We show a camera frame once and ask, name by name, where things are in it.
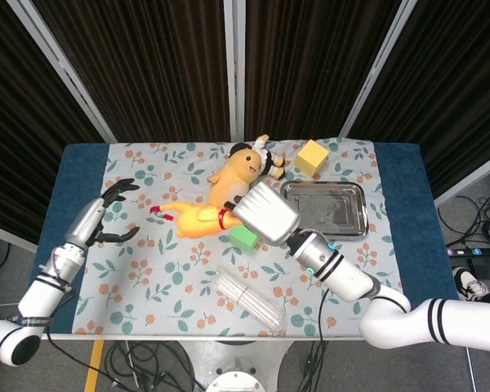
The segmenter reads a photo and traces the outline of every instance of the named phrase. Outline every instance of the doll face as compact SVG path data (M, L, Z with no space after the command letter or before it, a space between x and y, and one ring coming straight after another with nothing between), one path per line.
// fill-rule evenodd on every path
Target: doll face
M227 165L240 179L250 184L260 175L261 157L253 149L241 149L232 154Z

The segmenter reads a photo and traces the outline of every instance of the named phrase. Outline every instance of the white sneaker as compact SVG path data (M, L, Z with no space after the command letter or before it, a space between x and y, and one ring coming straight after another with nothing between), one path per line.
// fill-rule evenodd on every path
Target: white sneaker
M489 293L486 284L477 280L469 270L462 267L453 267L452 274L454 275L460 300L476 301Z

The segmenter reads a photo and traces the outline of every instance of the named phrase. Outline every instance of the yellow tape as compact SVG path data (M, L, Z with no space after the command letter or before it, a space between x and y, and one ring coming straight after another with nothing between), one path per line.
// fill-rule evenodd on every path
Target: yellow tape
M100 368L101 352L104 349L104 341L95 341L92 346L91 360L89 365L94 368ZM83 392L95 392L96 379L98 378L98 372L96 370L89 369L87 372L87 379L85 381L85 389Z

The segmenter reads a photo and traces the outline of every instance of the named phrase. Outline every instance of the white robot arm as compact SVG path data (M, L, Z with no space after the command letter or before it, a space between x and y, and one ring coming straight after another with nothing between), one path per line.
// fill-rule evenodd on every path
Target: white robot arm
M368 343L391 349L427 341L490 351L490 304L430 299L411 311L400 292L381 286L348 262L319 232L302 229L300 217L278 193L259 183L238 204L228 204L267 243L286 243L291 255L344 301L371 300L359 324Z
M18 366L36 354L43 330L51 322L64 294L71 292L70 283L82 267L85 252L93 243L120 243L138 232L140 228L135 227L123 235L104 234L101 224L105 209L114 201L125 200L120 193L140 188L133 185L133 181L118 181L78 214L65 236L65 244L53 249L50 260L21 299L18 305L22 316L21 326L0 320L0 362Z

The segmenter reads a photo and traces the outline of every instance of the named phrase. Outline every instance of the yellow cube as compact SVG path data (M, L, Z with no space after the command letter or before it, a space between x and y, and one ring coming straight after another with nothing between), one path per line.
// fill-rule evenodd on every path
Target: yellow cube
M309 140L297 154L294 165L307 176L312 177L325 163L329 152L315 141Z

